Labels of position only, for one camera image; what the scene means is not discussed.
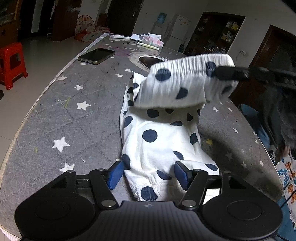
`blue gripper pad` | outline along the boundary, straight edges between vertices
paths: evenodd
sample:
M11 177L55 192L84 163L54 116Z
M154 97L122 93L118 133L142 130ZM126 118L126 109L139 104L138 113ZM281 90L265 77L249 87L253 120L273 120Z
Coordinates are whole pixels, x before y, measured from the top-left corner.
M174 165L174 172L175 172L175 177L178 179L183 190L187 191L187 189L190 186L190 183L188 180L188 172L190 172L190 170L185 165L183 165L180 161L176 161Z
M123 168L124 168L124 163L122 161L116 161L109 169L109 179L107 181L107 185L110 190L113 190L119 180L121 179L123 175Z

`white pants with navy dots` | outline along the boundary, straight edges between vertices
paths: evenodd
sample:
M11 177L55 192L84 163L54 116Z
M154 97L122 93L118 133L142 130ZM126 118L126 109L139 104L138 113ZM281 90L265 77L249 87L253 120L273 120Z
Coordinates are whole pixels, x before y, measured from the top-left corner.
M228 55L192 56L153 65L147 78L134 73L120 113L121 159L139 201L182 198L174 175L176 161L219 175L201 149L197 129L204 103L228 97L236 87L234 81L215 79L213 70L219 65L233 66L233 61ZM218 194L208 190L206 199Z

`white refrigerator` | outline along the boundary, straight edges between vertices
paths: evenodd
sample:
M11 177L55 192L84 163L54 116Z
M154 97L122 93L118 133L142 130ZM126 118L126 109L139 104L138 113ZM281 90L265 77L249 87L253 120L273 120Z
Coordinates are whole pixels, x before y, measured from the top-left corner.
M178 51L180 45L183 44L190 22L181 15L174 15L165 32L164 46Z

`red plastic stool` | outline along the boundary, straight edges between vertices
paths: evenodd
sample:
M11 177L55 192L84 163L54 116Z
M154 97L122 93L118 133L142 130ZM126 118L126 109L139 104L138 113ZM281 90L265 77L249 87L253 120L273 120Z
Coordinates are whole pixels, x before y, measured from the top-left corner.
M18 75L23 74L26 78L24 55L21 43L12 43L0 49L0 82L4 82L7 90L13 87L12 80Z

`smartphone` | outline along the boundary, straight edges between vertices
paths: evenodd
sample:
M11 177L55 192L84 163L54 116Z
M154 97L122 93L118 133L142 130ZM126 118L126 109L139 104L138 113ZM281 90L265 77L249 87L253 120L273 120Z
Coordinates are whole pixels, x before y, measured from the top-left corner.
M90 64L99 64L113 55L115 55L114 50L97 48L79 56L78 60Z

